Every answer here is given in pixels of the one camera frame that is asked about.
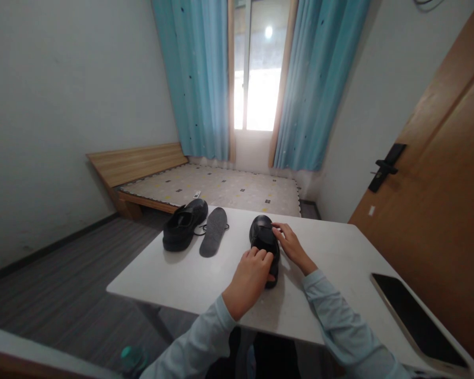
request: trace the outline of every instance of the shoelace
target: shoelace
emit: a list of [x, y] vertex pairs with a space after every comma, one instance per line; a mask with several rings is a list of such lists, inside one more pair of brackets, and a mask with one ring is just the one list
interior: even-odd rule
[[[207, 232], [207, 224], [205, 224], [204, 226], [202, 226], [202, 229], [204, 230], [204, 233], [203, 233], [203, 234], [197, 234], [197, 233], [195, 233], [195, 232], [193, 232], [193, 234], [194, 234], [194, 235], [197, 235], [197, 236], [205, 235], [205, 233]], [[225, 230], [228, 230], [228, 229], [230, 229], [230, 225], [229, 225], [229, 224], [226, 225]]]

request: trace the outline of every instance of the glass pane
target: glass pane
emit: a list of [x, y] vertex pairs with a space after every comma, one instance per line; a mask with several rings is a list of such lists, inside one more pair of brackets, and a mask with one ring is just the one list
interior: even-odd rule
[[242, 129], [244, 114], [244, 40], [246, 31], [246, 2], [235, 1], [234, 13], [234, 127]]
[[249, 52], [249, 130], [274, 129], [290, 0], [251, 3]]

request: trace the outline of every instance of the curtain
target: curtain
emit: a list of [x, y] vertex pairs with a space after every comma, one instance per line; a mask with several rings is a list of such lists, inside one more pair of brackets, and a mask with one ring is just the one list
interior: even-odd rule
[[274, 167], [317, 171], [370, 0], [300, 0]]
[[229, 158], [227, 3], [153, 0], [185, 155]]

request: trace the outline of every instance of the gray insole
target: gray insole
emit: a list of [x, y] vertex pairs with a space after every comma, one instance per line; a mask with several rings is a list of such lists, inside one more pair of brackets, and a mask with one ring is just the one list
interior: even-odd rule
[[200, 245], [200, 255], [210, 258], [218, 252], [225, 229], [226, 212], [223, 208], [218, 207], [207, 218], [204, 240]]

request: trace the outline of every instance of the cable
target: cable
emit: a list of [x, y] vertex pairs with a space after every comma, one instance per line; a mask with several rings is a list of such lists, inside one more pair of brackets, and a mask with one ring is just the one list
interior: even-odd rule
[[441, 5], [444, 0], [440, 0], [436, 5], [434, 5], [431, 8], [424, 8], [424, 5], [430, 4], [433, 2], [433, 0], [413, 0], [416, 8], [421, 12], [421, 13], [429, 13], [433, 11], [435, 8], [437, 8], [439, 5]]

